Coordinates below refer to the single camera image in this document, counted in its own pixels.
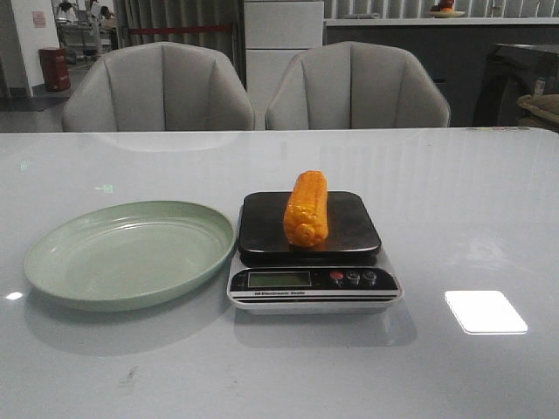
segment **red trash bin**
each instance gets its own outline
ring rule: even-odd
[[[66,65],[66,49],[41,48],[38,50],[41,68],[45,78],[45,88],[49,92],[59,92],[70,88],[70,74]]]

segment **white cabinet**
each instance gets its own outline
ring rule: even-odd
[[[323,2],[245,1],[246,89],[256,128],[289,60],[322,45]]]

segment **corn cob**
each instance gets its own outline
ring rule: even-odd
[[[287,241],[299,247],[312,247],[328,236],[328,188],[319,170],[309,170],[297,178],[283,217]]]

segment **red button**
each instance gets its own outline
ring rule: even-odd
[[[330,277],[334,280],[334,281],[339,281],[340,279],[343,279],[343,273],[340,271],[331,271],[330,272]]]

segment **chair backrest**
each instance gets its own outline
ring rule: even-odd
[[[450,109],[418,59],[341,42],[295,56],[266,111],[267,129],[447,127]]]
[[[252,130],[254,111],[231,61],[170,42],[102,56],[63,111],[65,131]]]

